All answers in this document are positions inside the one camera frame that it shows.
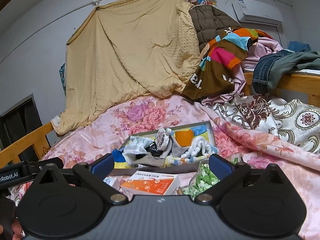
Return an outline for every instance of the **cardboard box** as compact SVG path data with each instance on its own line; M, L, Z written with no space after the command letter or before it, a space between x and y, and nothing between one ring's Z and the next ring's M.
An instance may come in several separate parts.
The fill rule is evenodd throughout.
M106 177L103 182L107 183L109 186L115 188L116 190L120 189L120 182L116 177Z
M207 127L209 143L212 146L216 146L210 121L170 127L170 129L176 132L176 131L185 130L187 128L199 126L199 125L205 125ZM158 130L154 130L149 132L137 133L133 135L153 138L157 135L157 133L158 133ZM123 148L125 145L127 145L129 140L130 140L130 136L124 141L120 149ZM164 168L148 167L148 168L131 168L131 169L113 169L113 171L111 171L109 176L132 176L136 171L149 171L149 172L159 172L159 173L167 173L167 174L189 173L189 172L197 171L198 166L199 166L199 163L189 163L185 165L177 165L177 166L170 166L170 167L164 167Z
M128 198L133 195L174 195L180 187L177 175L136 171L130 179L121 184Z

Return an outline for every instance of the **air conditioner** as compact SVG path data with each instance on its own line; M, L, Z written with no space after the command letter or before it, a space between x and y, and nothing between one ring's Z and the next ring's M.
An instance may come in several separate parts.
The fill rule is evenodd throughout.
M236 0L232 3L239 22L277 26L283 22L279 9L255 0Z

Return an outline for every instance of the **pink floral bedsheet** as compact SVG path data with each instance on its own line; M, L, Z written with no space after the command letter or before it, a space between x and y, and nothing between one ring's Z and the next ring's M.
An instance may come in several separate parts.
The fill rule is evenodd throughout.
M224 158L241 152L244 160L257 168L277 163L308 210L300 236L307 240L320 239L320 159L317 155L273 135L244 130L221 119L213 110L199 103L190 104L178 95L163 100L140 97L113 106L91 126L78 128L52 147L43 159L59 157L65 168L71 168L79 162L91 163L119 148L130 134L202 121L211 122L216 146ZM20 188L20 197L29 185Z

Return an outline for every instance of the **jeans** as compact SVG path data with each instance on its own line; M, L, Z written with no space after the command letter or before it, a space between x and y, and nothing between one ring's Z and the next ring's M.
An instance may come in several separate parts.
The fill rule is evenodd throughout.
M256 93L267 94L270 92L268 88L268 77L270 69L276 60L288 54L292 53L283 49L277 53L265 55L260 58L253 71L252 78L252 87Z
M293 50L294 52L311 51L309 44L301 43L299 41L290 41L288 49Z

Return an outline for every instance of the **orange box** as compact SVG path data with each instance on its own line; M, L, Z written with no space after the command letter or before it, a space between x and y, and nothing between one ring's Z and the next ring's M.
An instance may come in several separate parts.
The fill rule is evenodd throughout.
M123 193L133 195L173 195L180 187L176 174L136 171L130 179L121 184Z

